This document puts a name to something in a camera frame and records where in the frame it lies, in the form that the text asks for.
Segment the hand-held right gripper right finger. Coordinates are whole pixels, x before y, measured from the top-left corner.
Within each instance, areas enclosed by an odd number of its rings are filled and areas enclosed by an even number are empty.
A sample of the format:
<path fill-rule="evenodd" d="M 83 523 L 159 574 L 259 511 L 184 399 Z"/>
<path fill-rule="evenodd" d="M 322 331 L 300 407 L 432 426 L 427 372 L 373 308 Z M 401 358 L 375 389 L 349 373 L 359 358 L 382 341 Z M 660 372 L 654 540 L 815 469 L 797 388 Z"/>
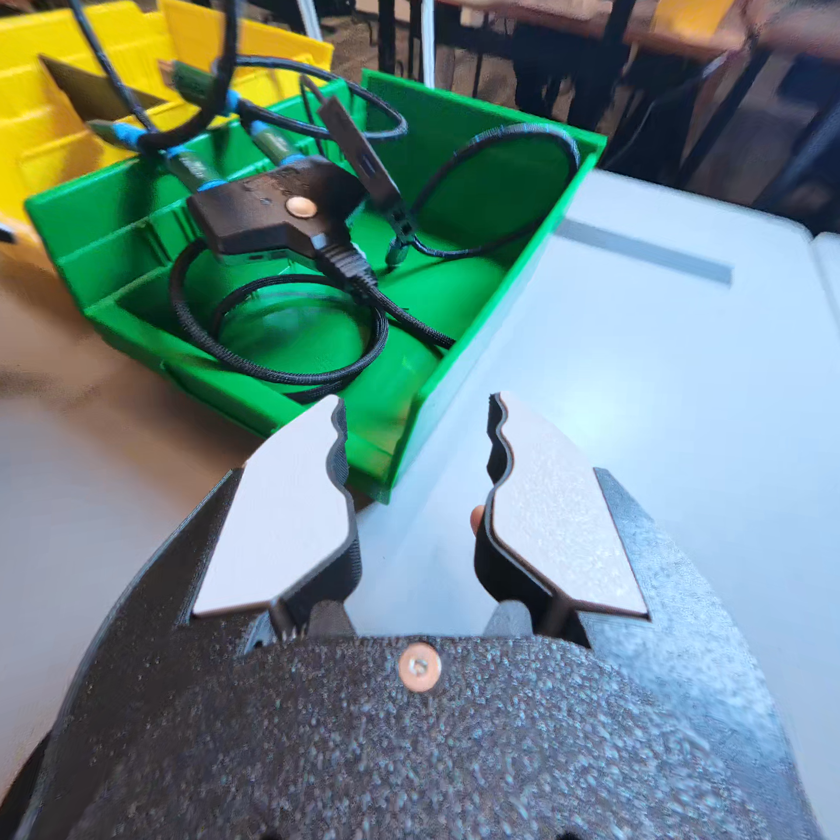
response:
<path fill-rule="evenodd" d="M 474 568 L 498 602 L 533 621 L 593 613 L 647 621 L 649 610 L 591 463 L 511 392 L 490 395 L 491 481 Z"/>

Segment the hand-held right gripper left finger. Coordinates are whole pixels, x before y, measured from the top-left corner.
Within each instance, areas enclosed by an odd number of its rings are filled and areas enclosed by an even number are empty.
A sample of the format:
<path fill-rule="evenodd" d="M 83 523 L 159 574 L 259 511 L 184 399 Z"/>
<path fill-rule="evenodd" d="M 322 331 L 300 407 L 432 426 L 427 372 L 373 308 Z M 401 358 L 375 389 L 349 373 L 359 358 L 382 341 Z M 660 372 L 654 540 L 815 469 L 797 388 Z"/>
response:
<path fill-rule="evenodd" d="M 251 609 L 307 621 L 361 580 L 354 502 L 345 484 L 343 400 L 327 395 L 246 461 L 192 607 L 196 617 Z"/>

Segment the green plastic bin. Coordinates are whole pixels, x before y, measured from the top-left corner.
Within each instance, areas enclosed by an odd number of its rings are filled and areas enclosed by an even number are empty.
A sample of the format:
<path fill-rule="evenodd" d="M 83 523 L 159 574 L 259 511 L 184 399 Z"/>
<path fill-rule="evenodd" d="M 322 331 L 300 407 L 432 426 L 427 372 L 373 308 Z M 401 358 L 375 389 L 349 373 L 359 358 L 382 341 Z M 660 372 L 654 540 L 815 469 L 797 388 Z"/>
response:
<path fill-rule="evenodd" d="M 287 136 L 354 174 L 368 193 L 348 219 L 352 246 L 380 290 L 416 319 L 455 340 L 425 344 L 390 321 L 380 356 L 336 394 L 346 408 L 351 479 L 387 502 L 466 383 L 575 191 L 600 157 L 603 137 L 428 90 L 366 71 L 363 88 L 407 121 L 407 135 L 374 142 L 350 160 L 345 140 Z M 360 129 L 394 122 L 341 80 L 322 89 Z M 185 147 L 224 183 L 273 164 L 235 119 Z M 186 208 L 191 196 L 158 160 L 135 157 L 31 196 L 26 209 L 80 313 L 107 344 L 228 421 L 267 438 L 308 404 L 274 385 L 226 370 L 183 332 L 169 299 L 176 258 L 203 239 Z M 288 258 L 229 266 L 207 249 L 189 269 L 185 296 L 209 331 L 216 305 L 252 280 L 321 272 Z M 371 335 L 371 310 L 322 285 L 253 293 L 231 310 L 217 340 L 276 371 L 315 374 L 357 361 Z"/>

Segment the yellow plastic bin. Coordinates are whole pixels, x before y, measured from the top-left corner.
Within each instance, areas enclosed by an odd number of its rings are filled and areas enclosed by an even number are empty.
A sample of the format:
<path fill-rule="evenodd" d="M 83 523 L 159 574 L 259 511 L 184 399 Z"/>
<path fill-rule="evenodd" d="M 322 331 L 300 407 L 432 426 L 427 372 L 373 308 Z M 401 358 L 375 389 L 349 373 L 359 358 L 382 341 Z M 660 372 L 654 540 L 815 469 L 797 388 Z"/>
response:
<path fill-rule="evenodd" d="M 112 2 L 87 7 L 86 17 L 122 81 L 159 130 L 172 130 L 193 116 L 196 107 L 168 87 L 163 65 L 179 60 L 210 71 L 222 48 L 220 11 L 163 1 L 144 12 L 135 2 Z M 105 76 L 69 9 L 2 19 L 2 254 L 51 270 L 25 201 L 130 154 L 88 130 L 39 63 L 39 54 Z"/>

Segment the grey tape strip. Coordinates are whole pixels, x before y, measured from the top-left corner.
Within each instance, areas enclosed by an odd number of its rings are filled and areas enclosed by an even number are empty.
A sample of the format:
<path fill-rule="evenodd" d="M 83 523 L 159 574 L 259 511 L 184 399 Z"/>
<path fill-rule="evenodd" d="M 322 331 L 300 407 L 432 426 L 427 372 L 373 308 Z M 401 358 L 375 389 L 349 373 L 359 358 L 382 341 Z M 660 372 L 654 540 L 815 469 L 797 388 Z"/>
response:
<path fill-rule="evenodd" d="M 682 248 L 658 245 L 645 238 L 617 233 L 604 227 L 568 218 L 563 220 L 555 234 L 570 242 L 634 259 L 651 266 L 717 282 L 727 287 L 732 284 L 730 265 L 691 254 Z"/>

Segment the black tripod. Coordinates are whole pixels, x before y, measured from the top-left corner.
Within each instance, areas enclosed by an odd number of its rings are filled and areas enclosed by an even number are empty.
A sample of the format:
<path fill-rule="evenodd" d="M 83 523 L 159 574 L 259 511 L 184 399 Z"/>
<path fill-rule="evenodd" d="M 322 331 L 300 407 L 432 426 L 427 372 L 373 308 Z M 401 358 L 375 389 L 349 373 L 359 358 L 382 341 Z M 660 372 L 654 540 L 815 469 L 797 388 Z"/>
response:
<path fill-rule="evenodd" d="M 689 150 L 674 186 L 838 232 L 838 59 L 803 54 L 758 82 L 770 53 L 750 58 Z"/>

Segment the black bin divider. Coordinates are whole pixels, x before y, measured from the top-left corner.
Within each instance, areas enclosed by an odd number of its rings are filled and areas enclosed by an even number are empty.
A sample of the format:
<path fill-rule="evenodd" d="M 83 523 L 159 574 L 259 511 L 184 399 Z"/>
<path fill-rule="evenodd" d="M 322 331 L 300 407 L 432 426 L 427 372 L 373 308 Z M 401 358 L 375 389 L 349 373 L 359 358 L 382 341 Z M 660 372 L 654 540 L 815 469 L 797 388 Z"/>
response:
<path fill-rule="evenodd" d="M 107 77 L 44 54 L 38 60 L 83 122 L 117 121 L 133 115 Z"/>

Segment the wooden desk with white card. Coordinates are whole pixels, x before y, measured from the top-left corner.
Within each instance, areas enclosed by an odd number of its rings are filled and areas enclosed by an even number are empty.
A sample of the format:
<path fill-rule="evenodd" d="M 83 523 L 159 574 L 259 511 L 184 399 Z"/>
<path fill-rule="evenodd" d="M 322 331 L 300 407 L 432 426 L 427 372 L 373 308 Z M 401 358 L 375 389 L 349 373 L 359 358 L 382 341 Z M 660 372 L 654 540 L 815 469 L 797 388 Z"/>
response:
<path fill-rule="evenodd" d="M 612 2 L 447 1 L 472 14 L 491 14 L 515 22 L 600 39 Z M 839 59 L 838 2 L 732 2 L 715 31 L 664 28 L 656 22 L 657 2 L 636 2 L 623 41 L 654 52 L 689 58 L 712 58 L 756 46 L 784 56 Z"/>

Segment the yellow cardboard box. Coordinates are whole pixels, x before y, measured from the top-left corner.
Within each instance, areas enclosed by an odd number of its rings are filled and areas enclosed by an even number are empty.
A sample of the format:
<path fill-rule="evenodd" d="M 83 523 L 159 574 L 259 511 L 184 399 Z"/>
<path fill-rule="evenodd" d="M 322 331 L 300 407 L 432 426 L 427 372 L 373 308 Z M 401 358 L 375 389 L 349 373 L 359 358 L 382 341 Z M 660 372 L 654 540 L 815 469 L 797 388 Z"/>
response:
<path fill-rule="evenodd" d="M 683 39 L 708 39 L 729 14 L 735 1 L 659 1 L 651 23 L 657 34 Z"/>

